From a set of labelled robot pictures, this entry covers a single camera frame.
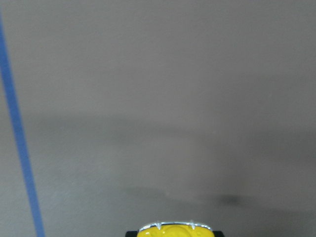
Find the yellow beetle toy car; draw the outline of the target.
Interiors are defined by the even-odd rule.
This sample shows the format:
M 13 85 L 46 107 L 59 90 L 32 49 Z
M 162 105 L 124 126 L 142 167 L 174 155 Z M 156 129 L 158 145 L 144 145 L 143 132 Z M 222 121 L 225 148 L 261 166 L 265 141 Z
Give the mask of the yellow beetle toy car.
M 137 237 L 215 237 L 211 227 L 193 221 L 153 222 L 138 230 Z

